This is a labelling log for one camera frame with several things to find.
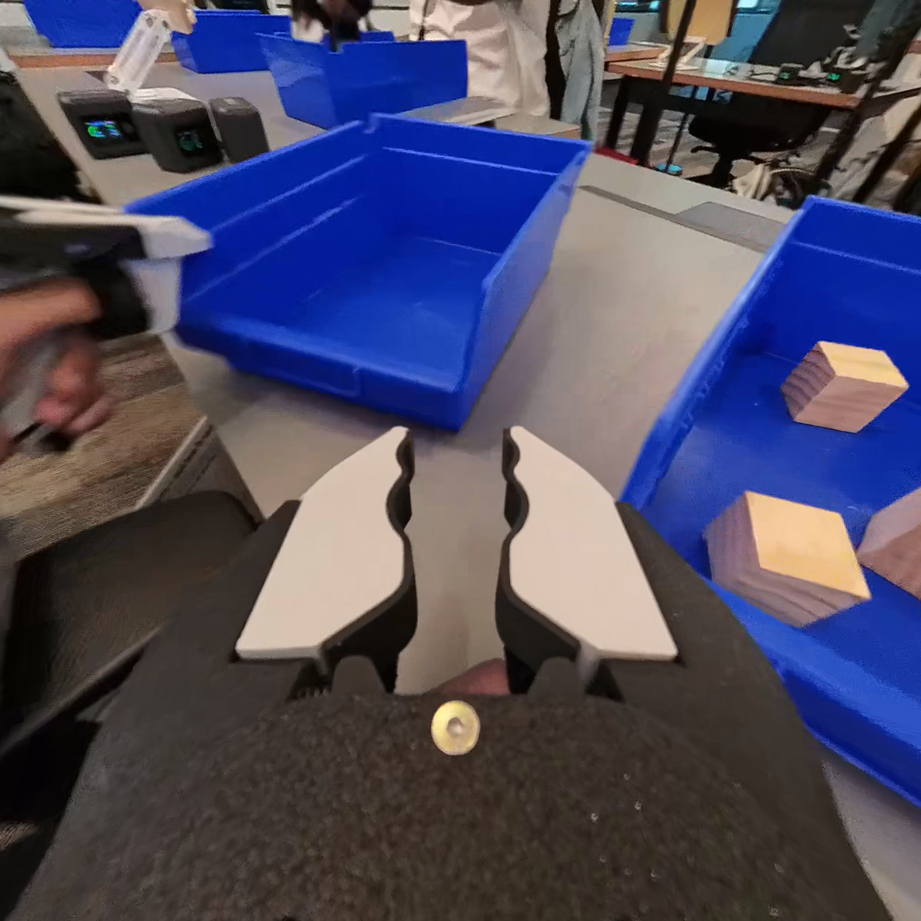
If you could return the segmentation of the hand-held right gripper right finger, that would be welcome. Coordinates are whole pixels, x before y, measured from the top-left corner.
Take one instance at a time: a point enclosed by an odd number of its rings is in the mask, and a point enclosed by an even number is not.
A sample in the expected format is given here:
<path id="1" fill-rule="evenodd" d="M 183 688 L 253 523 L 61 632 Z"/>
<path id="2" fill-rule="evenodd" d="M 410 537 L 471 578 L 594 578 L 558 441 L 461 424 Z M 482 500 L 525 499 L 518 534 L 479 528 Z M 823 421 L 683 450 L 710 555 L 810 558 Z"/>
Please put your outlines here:
<path id="1" fill-rule="evenodd" d="M 674 663 L 677 643 L 611 493 L 522 425 L 503 433 L 508 524 L 496 629 L 512 685 L 544 664 L 574 666 L 584 686 L 606 661 Z"/>

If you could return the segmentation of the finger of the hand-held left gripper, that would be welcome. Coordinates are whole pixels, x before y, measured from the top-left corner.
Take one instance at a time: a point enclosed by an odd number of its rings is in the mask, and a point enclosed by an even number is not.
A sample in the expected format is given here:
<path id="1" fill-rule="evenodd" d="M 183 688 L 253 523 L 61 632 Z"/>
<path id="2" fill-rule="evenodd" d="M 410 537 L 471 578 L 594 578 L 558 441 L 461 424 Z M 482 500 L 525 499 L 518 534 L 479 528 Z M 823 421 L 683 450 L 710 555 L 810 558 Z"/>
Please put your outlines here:
<path id="1" fill-rule="evenodd" d="M 123 218 L 127 216 L 118 208 L 104 204 L 80 201 L 43 200 L 16 195 L 1 196 L 3 213 L 18 215 L 44 214 L 47 218 Z"/>
<path id="2" fill-rule="evenodd" d="M 137 231 L 143 253 L 121 260 L 121 268 L 140 296 L 146 329 L 164 334 L 178 321 L 183 262 L 210 250 L 212 237 L 178 216 L 126 214 L 124 218 Z"/>

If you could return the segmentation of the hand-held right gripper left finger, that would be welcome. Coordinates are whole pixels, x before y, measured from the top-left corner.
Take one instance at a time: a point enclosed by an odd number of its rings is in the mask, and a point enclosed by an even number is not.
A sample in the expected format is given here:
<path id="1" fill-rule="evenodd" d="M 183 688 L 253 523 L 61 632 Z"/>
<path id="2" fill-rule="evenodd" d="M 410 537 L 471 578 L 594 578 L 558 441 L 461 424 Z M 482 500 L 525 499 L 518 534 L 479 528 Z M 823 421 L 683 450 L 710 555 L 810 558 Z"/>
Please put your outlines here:
<path id="1" fill-rule="evenodd" d="M 331 678 L 361 657 L 394 691 L 418 621 L 413 474 L 412 434 L 396 426 L 305 491 L 236 639 L 241 661 L 312 661 Z"/>

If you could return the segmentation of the wooden cube with blue stripe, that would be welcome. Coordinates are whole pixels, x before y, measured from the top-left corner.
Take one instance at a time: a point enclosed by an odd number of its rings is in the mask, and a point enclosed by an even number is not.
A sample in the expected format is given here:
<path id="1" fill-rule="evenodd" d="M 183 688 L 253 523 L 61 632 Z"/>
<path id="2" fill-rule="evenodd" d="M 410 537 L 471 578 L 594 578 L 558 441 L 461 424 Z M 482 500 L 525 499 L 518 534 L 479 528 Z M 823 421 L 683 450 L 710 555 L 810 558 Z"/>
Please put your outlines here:
<path id="1" fill-rule="evenodd" d="M 857 558 L 863 567 L 920 599 L 919 488 L 870 519 Z"/>
<path id="2" fill-rule="evenodd" d="M 793 421 L 855 434 L 908 389 L 903 373 L 884 351 L 819 341 L 780 391 Z"/>
<path id="3" fill-rule="evenodd" d="M 871 600 L 837 512 L 746 491 L 704 539 L 711 580 L 788 626 L 809 627 Z"/>

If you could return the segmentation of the grey desk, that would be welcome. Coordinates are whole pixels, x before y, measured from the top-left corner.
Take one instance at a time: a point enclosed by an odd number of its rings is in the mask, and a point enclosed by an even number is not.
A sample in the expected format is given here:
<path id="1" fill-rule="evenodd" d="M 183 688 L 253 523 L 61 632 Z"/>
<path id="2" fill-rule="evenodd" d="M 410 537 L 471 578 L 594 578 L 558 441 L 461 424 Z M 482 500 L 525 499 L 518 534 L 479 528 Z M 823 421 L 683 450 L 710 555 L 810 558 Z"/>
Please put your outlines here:
<path id="1" fill-rule="evenodd" d="M 426 692 L 501 653 L 503 430 L 523 425 L 619 496 L 663 404 L 763 258 L 665 215 L 713 201 L 756 215 L 756 225 L 791 216 L 600 155 L 580 180 L 546 280 L 458 434 L 246 376 L 165 340 L 266 516 L 386 430 L 412 427 L 419 619 L 398 666 L 401 693 Z M 919 919 L 919 808 L 838 756 L 823 759 L 890 914 Z"/>

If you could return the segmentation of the person's left hand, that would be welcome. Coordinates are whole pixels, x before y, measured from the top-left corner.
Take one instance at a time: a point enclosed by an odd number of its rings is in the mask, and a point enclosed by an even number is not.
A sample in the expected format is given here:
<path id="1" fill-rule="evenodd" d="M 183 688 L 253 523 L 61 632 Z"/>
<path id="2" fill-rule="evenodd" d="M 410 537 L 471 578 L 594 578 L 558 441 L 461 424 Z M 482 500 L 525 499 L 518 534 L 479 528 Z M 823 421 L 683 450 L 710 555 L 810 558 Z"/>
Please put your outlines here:
<path id="1" fill-rule="evenodd" d="M 83 328 L 100 314 L 98 299 L 80 279 L 52 279 L 1 297 L 1 393 L 8 399 L 27 353 L 45 335 L 64 333 L 57 363 L 44 378 L 35 418 L 73 441 L 110 416 L 111 399 L 101 371 L 98 344 Z"/>

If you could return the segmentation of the person's right hand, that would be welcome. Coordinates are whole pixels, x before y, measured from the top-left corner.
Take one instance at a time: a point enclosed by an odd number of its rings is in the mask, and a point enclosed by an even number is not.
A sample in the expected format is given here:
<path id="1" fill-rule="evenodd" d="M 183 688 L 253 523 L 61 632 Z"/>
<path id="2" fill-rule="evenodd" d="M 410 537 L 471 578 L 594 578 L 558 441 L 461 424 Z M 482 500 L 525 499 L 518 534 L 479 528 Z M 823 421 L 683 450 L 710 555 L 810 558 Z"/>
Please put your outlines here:
<path id="1" fill-rule="evenodd" d="M 506 697 L 510 694 L 507 663 L 501 658 L 481 662 L 438 685 L 435 692 L 450 699 Z"/>

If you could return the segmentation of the wooden edged table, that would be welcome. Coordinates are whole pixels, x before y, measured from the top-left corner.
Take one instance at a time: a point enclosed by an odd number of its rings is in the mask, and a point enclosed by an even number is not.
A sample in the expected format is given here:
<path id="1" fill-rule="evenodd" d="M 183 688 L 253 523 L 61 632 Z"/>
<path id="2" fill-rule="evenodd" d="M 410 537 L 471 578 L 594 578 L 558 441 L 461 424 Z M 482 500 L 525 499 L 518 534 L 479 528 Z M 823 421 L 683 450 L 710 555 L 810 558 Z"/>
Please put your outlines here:
<path id="1" fill-rule="evenodd" d="M 186 174 L 167 172 L 152 155 L 94 159 L 63 113 L 58 94 L 90 93 L 102 83 L 80 67 L 21 67 L 17 80 L 40 118 L 75 159 L 105 204 L 127 212 L 191 215 L 191 197 L 208 198 L 205 219 L 239 206 L 222 193 L 242 191 L 256 201 L 304 186 L 316 191 L 331 178 L 333 200 L 369 195 L 399 224 L 474 224 L 477 220 L 525 220 L 547 194 L 572 195 L 591 154 L 591 143 L 555 134 L 510 132 L 464 126 L 412 115 L 375 114 L 328 133 L 283 113 L 267 72 L 194 75 L 178 64 L 157 64 L 155 88 L 180 89 L 207 102 L 220 95 L 247 99 L 259 110 L 270 153 L 236 166 L 204 167 Z M 219 175 L 231 179 L 224 188 Z"/>

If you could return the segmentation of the grey flat tray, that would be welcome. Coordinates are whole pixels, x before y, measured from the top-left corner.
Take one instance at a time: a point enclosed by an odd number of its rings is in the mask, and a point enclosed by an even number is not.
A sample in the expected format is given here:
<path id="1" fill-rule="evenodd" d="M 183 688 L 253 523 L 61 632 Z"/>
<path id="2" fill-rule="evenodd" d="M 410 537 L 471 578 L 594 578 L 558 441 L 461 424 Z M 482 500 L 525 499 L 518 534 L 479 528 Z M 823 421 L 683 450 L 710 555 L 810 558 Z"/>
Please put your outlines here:
<path id="1" fill-rule="evenodd" d="M 508 107 L 490 98 L 466 97 L 433 105 L 409 109 L 401 116 L 416 121 L 448 123 L 465 127 L 496 127 L 496 123 L 516 114 Z"/>

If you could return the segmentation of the grey blue jacket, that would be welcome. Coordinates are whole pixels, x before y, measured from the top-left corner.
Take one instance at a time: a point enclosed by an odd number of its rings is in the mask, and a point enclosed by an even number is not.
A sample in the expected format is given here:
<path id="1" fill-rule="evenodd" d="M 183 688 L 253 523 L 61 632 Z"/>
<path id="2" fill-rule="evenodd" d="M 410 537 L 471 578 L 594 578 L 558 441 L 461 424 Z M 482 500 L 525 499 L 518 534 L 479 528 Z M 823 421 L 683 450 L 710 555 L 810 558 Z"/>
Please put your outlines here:
<path id="1" fill-rule="evenodd" d="M 550 115 L 595 141 L 606 45 L 593 2 L 551 2 L 546 38 Z"/>

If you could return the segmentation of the wooden top work table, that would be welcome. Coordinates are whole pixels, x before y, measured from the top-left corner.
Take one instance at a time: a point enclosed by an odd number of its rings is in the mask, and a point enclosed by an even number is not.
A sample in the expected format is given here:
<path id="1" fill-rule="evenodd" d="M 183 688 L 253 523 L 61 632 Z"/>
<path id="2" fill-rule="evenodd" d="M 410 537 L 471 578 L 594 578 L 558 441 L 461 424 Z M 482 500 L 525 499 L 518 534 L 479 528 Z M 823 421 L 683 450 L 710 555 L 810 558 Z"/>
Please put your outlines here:
<path id="1" fill-rule="evenodd" d="M 652 58 L 630 56 L 628 48 L 608 52 L 605 71 L 610 75 L 660 82 L 665 78 L 665 65 Z M 726 62 L 697 58 L 691 65 L 678 67 L 672 78 L 673 86 L 693 86 L 720 92 L 738 93 L 757 98 L 775 98 L 806 105 L 821 105 L 830 109 L 857 109 L 866 98 L 869 82 L 853 93 L 840 86 L 819 81 L 792 85 L 775 81 L 777 67 Z"/>

